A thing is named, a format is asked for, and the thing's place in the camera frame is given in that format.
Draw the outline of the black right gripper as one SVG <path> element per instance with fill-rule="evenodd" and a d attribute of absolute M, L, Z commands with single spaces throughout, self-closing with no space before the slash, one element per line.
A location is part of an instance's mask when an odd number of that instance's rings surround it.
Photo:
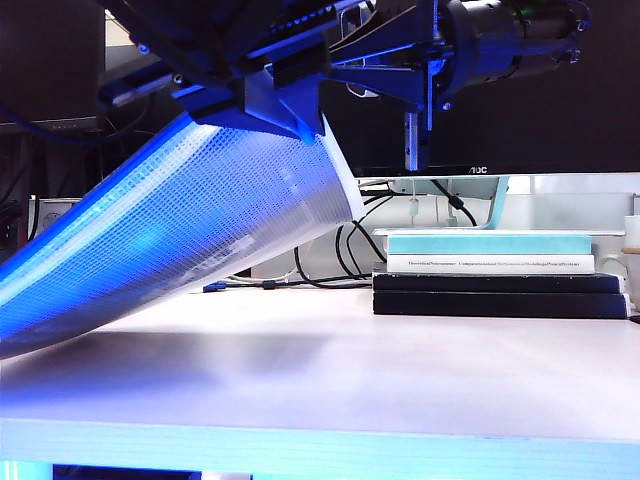
<path fill-rule="evenodd" d="M 515 70 L 523 39 L 520 9 L 510 1 L 418 1 L 380 26 L 330 48 L 331 58 L 369 58 L 410 49 L 421 69 L 334 66 L 328 79 L 392 97 L 414 112 L 404 116 L 404 168 L 429 163 L 434 115 L 476 81 Z"/>

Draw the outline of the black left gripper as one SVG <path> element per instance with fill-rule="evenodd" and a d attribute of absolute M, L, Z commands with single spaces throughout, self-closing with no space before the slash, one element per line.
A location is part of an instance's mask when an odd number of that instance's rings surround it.
<path fill-rule="evenodd" d="M 312 144 L 325 134 L 320 84 L 330 48 L 367 32 L 359 1 L 104 1 L 140 59 L 108 72 L 98 97 L 121 106 L 174 82 L 196 123 L 246 113 Z"/>

